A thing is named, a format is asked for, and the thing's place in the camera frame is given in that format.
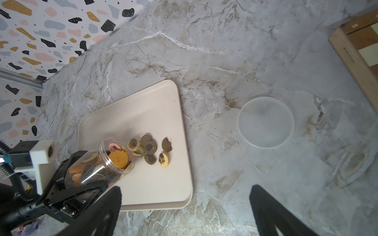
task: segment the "wooden board edge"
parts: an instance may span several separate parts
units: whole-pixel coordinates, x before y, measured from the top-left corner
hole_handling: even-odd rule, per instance
[[[329,41],[378,113],[378,80],[375,78],[364,59],[340,28],[336,29]]]
[[[346,34],[357,32],[363,28],[366,28],[372,24],[378,22],[378,9],[374,9],[370,12],[367,12],[361,16],[354,17],[348,22],[342,24],[340,29]]]

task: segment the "plastic tray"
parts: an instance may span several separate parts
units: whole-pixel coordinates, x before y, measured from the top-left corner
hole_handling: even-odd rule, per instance
[[[163,151],[167,137],[173,150],[169,166],[149,165],[136,157],[134,169],[115,186],[122,191],[121,211],[184,208],[193,196],[193,181],[176,84],[164,80],[84,116],[79,124],[78,150],[95,151],[97,143],[114,138],[128,143],[150,134]]]

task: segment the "clear plastic lid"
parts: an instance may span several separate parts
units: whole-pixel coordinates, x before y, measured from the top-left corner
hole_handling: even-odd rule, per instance
[[[247,102],[239,112],[238,128],[243,138],[258,148],[276,148],[284,144],[294,130],[290,109],[272,97]]]

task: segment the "yellow cookie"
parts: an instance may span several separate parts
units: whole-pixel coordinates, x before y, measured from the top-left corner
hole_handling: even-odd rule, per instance
[[[88,159],[85,159],[84,161],[82,161],[83,163],[88,163],[92,160],[94,160],[95,158],[98,157],[98,153],[93,153]]]
[[[119,168],[123,168],[129,161],[129,155],[125,151],[115,150],[109,154],[110,160]]]
[[[160,155],[159,155],[159,163],[160,163],[161,167],[167,168],[167,166],[169,164],[169,159],[168,159],[167,154],[160,153]]]

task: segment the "terrazzo wallpaper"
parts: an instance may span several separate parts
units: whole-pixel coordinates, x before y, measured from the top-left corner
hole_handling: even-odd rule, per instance
[[[0,79],[0,140],[36,140],[41,91]]]
[[[2,1],[0,68],[45,81],[152,1]]]

